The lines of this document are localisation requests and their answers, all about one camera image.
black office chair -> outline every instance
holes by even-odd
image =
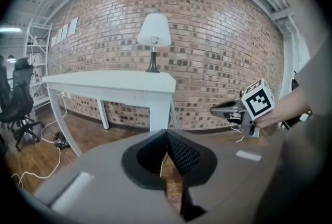
[[[32,71],[33,66],[28,64],[27,58],[19,59],[16,62],[13,72],[12,100],[9,106],[0,114],[1,122],[11,123],[18,121],[21,124],[21,128],[13,134],[14,136],[18,135],[15,145],[18,151],[21,151],[18,145],[25,133],[31,134],[35,142],[39,142],[39,138],[32,131],[32,128],[38,124],[42,128],[45,127],[42,122],[34,122],[34,120],[26,116],[32,111],[33,107],[33,99],[29,93]]]
[[[2,55],[0,55],[0,107],[1,110],[6,109],[11,101],[11,89],[7,79],[7,68],[4,65],[5,59]]]

black object on floor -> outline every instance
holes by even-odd
[[[54,145],[60,149],[69,148],[70,145],[62,132],[56,133],[53,138]]]

white table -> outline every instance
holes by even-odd
[[[103,101],[150,108],[150,131],[167,129],[175,79],[168,73],[141,71],[86,71],[43,78],[58,125],[74,152],[82,151],[70,134],[59,108],[57,91],[97,99],[104,128],[108,128]]]

white cable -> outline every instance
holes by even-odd
[[[244,139],[244,136],[241,138],[241,140],[237,140],[235,143],[241,142],[243,139]]]
[[[66,102],[65,102],[65,100],[64,100],[64,95],[62,95],[62,100],[63,100],[63,104],[64,104],[64,108],[66,109],[66,113],[64,114],[64,116],[63,116],[63,118],[67,115],[67,106],[66,106]],[[42,130],[41,130],[41,138],[42,138],[42,140],[44,140],[44,141],[46,141],[46,142],[48,142],[48,143],[51,143],[51,144],[54,144],[54,142],[52,142],[52,141],[48,141],[47,139],[45,139],[45,138],[43,138],[43,130],[47,127],[47,126],[49,126],[49,125],[51,125],[51,124],[53,124],[53,123],[55,123],[56,122],[56,120],[54,121],[54,122],[51,122],[51,123],[49,123],[49,124],[47,124]],[[23,176],[25,175],[25,174],[28,174],[28,175],[33,175],[33,176],[35,176],[35,177],[37,177],[37,178],[39,178],[39,179],[47,179],[47,178],[49,178],[56,170],[57,170],[57,168],[59,167],[59,165],[60,165],[60,161],[61,161],[61,150],[60,150],[60,148],[58,148],[57,147],[57,149],[59,150],[59,162],[58,162],[58,164],[57,164],[57,166],[54,168],[54,170],[48,175],[48,176],[39,176],[39,175],[37,175],[37,174],[35,174],[35,173],[31,173],[31,172],[23,172],[23,174],[22,174],[22,176],[20,177],[17,173],[14,173],[12,176],[11,176],[11,178],[13,178],[15,175],[17,175],[18,177],[19,177],[19,179],[20,179],[20,181],[19,181],[19,183],[18,183],[18,185],[17,186],[20,186],[20,184],[22,184],[22,188],[24,188],[24,186],[23,186],[23,182],[22,182],[22,178],[23,178]]]
[[[160,175],[159,175],[159,178],[161,178],[161,172],[162,172],[162,166],[164,165],[164,163],[166,162],[166,160],[168,159],[168,154],[167,154],[167,157],[165,158],[165,160],[163,160],[163,162],[161,163],[161,168],[160,168]]]
[[[231,129],[233,129],[233,130],[235,130],[235,131],[238,131],[238,132],[242,133],[240,130],[233,128],[233,125],[234,125],[234,124],[232,123]]]
[[[231,129],[233,129],[233,130],[235,130],[235,131],[238,131],[238,132],[242,133],[240,130],[233,128],[233,123],[232,123]],[[237,143],[237,142],[241,142],[244,138],[245,138],[245,136],[243,136],[243,137],[241,138],[241,140],[237,140],[235,143]]]

black mesh pad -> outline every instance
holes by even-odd
[[[173,135],[169,135],[168,140],[168,153],[182,176],[195,168],[201,161],[201,155],[197,150],[189,147]]]

